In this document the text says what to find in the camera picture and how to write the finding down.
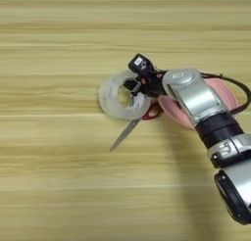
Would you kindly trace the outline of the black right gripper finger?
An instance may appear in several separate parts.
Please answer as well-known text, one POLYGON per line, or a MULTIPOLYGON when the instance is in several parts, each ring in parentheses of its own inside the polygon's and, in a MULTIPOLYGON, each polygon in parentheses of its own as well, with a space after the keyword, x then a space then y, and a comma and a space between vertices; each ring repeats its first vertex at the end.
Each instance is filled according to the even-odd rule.
POLYGON ((132 96, 136 96, 137 93, 140 91, 141 83, 134 80, 134 79, 128 79, 124 83, 124 88, 130 91, 130 94, 132 96))

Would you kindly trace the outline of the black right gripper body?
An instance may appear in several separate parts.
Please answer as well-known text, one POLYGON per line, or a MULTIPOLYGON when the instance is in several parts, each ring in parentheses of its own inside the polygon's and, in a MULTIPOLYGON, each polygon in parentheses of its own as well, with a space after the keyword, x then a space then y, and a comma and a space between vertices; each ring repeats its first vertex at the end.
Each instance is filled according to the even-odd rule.
POLYGON ((142 72, 138 77, 141 83, 140 91, 149 97, 166 95, 166 91, 162 84, 165 73, 166 71, 142 72))

